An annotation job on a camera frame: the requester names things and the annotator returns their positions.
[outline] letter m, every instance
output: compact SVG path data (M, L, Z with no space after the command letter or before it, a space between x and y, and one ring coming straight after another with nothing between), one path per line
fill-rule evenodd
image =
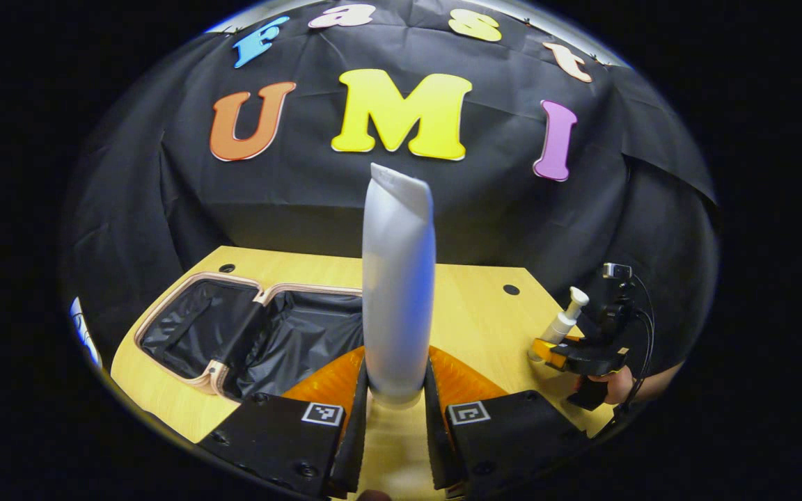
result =
M459 143L462 98L472 83L454 75L426 76L407 99L383 70L351 70L340 75L348 86L343 132L331 142L337 152L369 152L376 140L367 134L370 118L382 145L394 152L419 120L419 131L408 145L411 153L459 161L466 148Z

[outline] purple letter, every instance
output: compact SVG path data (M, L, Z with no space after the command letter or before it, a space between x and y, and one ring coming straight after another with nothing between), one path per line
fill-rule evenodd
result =
M544 152L534 162L534 173L548 180L567 180L567 146L577 117L573 111L555 102L541 101L540 106L547 112L547 136L544 137Z

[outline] orange gripper pad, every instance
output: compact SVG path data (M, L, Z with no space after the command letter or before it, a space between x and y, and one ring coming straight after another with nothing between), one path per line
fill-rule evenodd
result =
M348 415L354 403L354 390L357 385L357 375L361 370L363 361L363 346L352 349L350 352L335 359L324 367L317 369L314 374L296 383L283 397L286 399L317 402L332 406L343 406L343 431L345 435L348 425Z
M434 346L429 346L429 357L432 359L432 371L435 373L442 413L448 406L455 404L509 395L507 391L472 367Z

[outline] black cloth backdrop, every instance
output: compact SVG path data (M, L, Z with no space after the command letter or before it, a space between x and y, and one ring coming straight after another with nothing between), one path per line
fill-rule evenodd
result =
M656 311L650 371L682 361L713 299L720 212L675 111L633 70L603 66L494 10L445 0L368 3L377 7L372 22L321 31L308 21L337 3L288 10L270 49L239 69L233 45L273 18L199 35L102 119L71 180L58 276L65 311L79 296L105 367L148 305L219 245L360 257L372 161L432 187L439 263L525 267L563 307L570 285L584 289L593 298L588 314L607 294L602 262L633 266ZM503 38L451 31L455 8L489 14ZM569 47L593 82L567 75L542 42ZM459 128L465 159L410 153L417 126L388 152L372 123L372 152L334 152L347 96L338 76L366 67L386 70L404 96L432 73L470 80ZM283 81L297 87L274 142L248 161L214 158L213 104L250 92L236 129L247 137L258 126L258 90ZM532 171L547 123L541 100L579 119L563 183ZM641 360L644 333L633 336L632 356Z

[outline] blue letter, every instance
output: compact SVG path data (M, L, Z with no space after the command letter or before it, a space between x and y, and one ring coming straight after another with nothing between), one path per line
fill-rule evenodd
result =
M277 34L281 32L281 29L277 28L277 25L283 24L288 20L290 20L289 16L280 16L279 18L273 20L273 22L270 22L262 26L262 28L257 29L257 31L246 35L246 37L244 37L241 41L236 42L235 47L237 48L239 57L237 58L235 67L241 67L255 58L258 54L267 51L268 48L271 47L271 44L270 42L263 41L274 40L274 38L277 37Z

